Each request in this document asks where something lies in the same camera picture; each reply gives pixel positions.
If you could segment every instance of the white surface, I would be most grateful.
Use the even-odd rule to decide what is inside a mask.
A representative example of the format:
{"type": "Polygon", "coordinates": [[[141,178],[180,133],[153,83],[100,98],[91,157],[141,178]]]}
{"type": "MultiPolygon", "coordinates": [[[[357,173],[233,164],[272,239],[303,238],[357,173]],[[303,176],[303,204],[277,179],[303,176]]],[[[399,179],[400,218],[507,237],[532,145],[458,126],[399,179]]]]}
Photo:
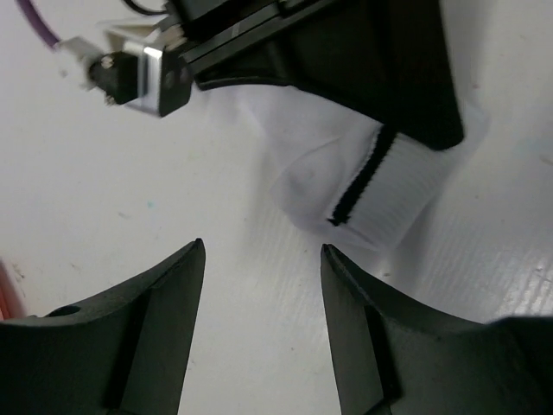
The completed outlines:
{"type": "MultiPolygon", "coordinates": [[[[112,0],[38,4],[63,36],[94,41],[95,22],[130,16],[112,0]]],[[[457,316],[550,313],[553,2],[445,4],[460,90],[489,112],[491,132],[390,258],[346,251],[457,316]]],[[[58,77],[13,2],[0,25],[0,256],[29,312],[104,290],[201,236],[181,414],[337,415],[321,242],[271,203],[274,171],[232,94],[195,94],[163,121],[106,108],[58,77]]]]}

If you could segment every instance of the black wire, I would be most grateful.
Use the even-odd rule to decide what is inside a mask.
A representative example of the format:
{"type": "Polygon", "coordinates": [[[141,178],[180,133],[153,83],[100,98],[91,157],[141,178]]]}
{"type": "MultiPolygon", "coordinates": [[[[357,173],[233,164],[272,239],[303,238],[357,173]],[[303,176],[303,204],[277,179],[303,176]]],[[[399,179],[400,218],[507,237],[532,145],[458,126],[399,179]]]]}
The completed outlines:
{"type": "Polygon", "coordinates": [[[123,0],[123,3],[125,3],[129,9],[144,16],[159,16],[167,14],[167,12],[163,10],[146,9],[140,4],[135,3],[134,0],[123,0]]]}

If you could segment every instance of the black stripe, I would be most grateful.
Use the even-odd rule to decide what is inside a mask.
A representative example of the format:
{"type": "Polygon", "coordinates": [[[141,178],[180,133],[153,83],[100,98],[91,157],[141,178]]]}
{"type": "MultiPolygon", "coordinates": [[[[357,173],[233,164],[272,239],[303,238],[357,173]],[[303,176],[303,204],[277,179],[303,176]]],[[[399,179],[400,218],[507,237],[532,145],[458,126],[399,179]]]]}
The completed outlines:
{"type": "Polygon", "coordinates": [[[353,208],[359,201],[359,198],[365,192],[366,187],[372,180],[378,167],[390,151],[391,145],[397,136],[397,130],[389,125],[383,125],[378,133],[377,142],[374,151],[366,165],[359,172],[355,180],[346,192],[342,195],[340,202],[333,211],[332,218],[328,221],[335,227],[346,224],[350,220],[353,208]]]}

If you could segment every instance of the white cloth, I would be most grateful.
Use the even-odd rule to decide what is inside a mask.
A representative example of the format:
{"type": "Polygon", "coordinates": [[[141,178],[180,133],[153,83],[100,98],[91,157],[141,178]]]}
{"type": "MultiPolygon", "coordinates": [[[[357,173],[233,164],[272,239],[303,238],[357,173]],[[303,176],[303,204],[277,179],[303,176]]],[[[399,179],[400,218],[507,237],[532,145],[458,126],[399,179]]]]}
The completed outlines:
{"type": "Polygon", "coordinates": [[[280,172],[271,193],[292,222],[328,242],[379,252],[401,241],[484,136],[486,124],[474,108],[463,105],[466,138],[445,151],[398,134],[350,219],[336,226],[330,221],[333,211],[371,158],[382,125],[294,87],[241,86],[238,101],[268,139],[280,172]]]}

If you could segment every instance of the tabletop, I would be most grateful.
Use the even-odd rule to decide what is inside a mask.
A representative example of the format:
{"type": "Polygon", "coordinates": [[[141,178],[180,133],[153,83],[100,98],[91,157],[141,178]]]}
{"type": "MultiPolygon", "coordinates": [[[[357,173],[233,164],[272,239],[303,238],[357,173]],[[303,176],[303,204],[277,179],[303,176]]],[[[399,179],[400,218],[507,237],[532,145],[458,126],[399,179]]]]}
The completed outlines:
{"type": "MultiPolygon", "coordinates": [[[[36,2],[100,40],[112,0],[36,2]]],[[[156,5],[156,2],[144,2],[156,5]]],[[[445,0],[460,95],[490,119],[474,156],[376,277],[478,322],[553,311],[553,3],[445,0]]],[[[180,414],[337,415],[321,296],[324,242],[270,199],[275,168],[232,89],[158,120],[57,74],[14,2],[0,14],[0,258],[30,314],[124,281],[201,237],[207,268],[180,414]]]]}

